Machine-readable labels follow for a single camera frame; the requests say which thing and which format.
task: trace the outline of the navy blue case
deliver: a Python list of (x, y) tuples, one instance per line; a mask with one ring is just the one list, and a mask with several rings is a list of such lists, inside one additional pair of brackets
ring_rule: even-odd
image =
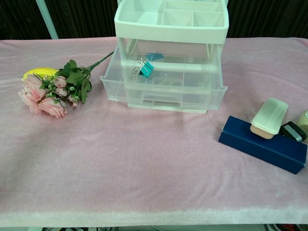
[(297, 174), (306, 166), (307, 145), (280, 134), (264, 139), (250, 131), (250, 123), (230, 116), (219, 142)]

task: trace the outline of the yellow object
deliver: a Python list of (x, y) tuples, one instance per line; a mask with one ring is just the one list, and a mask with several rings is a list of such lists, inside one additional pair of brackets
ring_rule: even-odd
[(27, 78), (28, 74), (37, 74), (38, 76), (45, 78), (46, 76), (54, 76), (59, 70), (50, 68), (50, 67), (40, 67), (27, 71), (24, 74), (23, 80)]

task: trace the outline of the metal pole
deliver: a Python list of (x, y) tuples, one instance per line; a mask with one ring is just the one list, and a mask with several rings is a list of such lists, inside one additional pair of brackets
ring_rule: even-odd
[(36, 1), (37, 1), (39, 11), (43, 16), (44, 22), (47, 26), (47, 29), (49, 31), (51, 38), (52, 39), (58, 39), (57, 31), (54, 28), (52, 19), (50, 17), (48, 8), (47, 8), (46, 3), (45, 3), (45, 0), (36, 0)]

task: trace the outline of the flower stem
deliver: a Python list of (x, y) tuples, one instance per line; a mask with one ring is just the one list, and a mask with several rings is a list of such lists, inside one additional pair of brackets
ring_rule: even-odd
[(87, 69), (89, 70), (89, 72), (91, 72), (96, 66), (98, 66), (101, 62), (103, 62), (105, 59), (107, 59), (113, 53), (114, 52), (111, 52), (109, 55), (103, 57), (100, 61), (96, 62), (95, 64), (92, 64), (91, 66), (88, 66)]

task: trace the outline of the pink rose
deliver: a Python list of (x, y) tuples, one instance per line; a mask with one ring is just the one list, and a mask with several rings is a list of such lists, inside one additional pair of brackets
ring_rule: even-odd
[(58, 88), (64, 88), (66, 86), (66, 78), (59, 76), (54, 80), (54, 85)]
[(40, 101), (45, 95), (45, 89), (40, 89), (42, 86), (42, 81), (34, 75), (27, 75), (27, 78), (24, 80), (25, 83), (25, 93), (27, 97), (34, 101)]
[(34, 113), (41, 113), (41, 109), (39, 108), (39, 105), (37, 104), (37, 102), (35, 102), (34, 100), (32, 100), (29, 97), (29, 93), (25, 93), (24, 90), (18, 92), (18, 95), (20, 96), (20, 98), (22, 99), (22, 101), (29, 106), (30, 111), (34, 112)]
[(66, 104), (62, 101), (61, 103), (55, 103), (54, 99), (52, 98), (46, 98), (43, 100), (39, 105), (39, 108), (47, 113), (49, 113), (52, 116), (55, 116), (57, 118), (61, 118), (66, 115)]
[(67, 96), (67, 90), (64, 90), (63, 88), (57, 88), (55, 93), (61, 97)]

